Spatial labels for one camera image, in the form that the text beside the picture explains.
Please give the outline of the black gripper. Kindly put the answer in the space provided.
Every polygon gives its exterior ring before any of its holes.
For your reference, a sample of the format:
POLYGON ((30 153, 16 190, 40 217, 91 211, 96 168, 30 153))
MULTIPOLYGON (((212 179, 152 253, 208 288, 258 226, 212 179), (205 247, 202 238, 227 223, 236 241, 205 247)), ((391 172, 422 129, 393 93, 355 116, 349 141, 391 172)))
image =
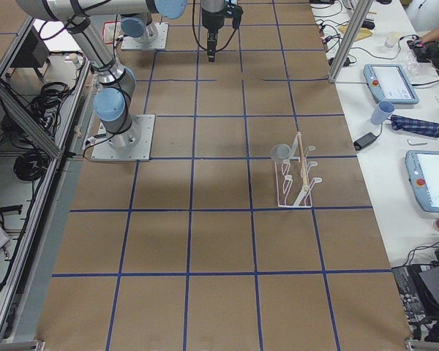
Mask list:
POLYGON ((206 47, 208 62, 215 62, 217 51, 224 50, 229 45, 240 27, 241 6, 237 4, 237 1, 201 0, 200 8, 202 25, 208 31, 206 47), (232 19, 233 33, 226 44, 217 49, 219 30, 224 26, 226 18, 232 19))

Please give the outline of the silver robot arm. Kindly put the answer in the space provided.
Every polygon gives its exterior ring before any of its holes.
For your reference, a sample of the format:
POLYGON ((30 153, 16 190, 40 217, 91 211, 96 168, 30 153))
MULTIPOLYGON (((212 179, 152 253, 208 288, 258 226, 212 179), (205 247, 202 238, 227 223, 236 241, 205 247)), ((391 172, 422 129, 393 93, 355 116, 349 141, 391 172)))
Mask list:
POLYGON ((59 21, 91 62, 101 86, 93 100, 96 116, 105 128, 105 143, 118 152, 128 152, 140 142, 145 117, 130 115, 135 76, 109 50, 91 23, 95 15, 115 15, 127 36, 147 42, 157 36, 152 16, 175 20, 186 1, 19 1, 18 6, 33 18, 59 21))
POLYGON ((121 30, 126 36, 140 43, 152 42, 158 37, 157 27, 149 12, 122 15, 121 30))

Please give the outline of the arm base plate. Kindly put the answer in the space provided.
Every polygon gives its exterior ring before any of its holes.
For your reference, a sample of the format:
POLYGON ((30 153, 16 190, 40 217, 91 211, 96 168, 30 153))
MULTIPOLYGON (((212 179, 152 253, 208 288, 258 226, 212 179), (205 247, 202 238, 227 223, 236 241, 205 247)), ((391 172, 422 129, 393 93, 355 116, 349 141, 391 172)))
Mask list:
POLYGON ((92 113, 89 120, 83 156, 95 162, 147 162, 151 156, 155 115, 133 115, 132 126, 124 134, 111 136, 92 113))
POLYGON ((168 37, 167 23, 144 22, 124 20, 121 29, 124 39, 121 49, 125 51, 164 50, 168 37))

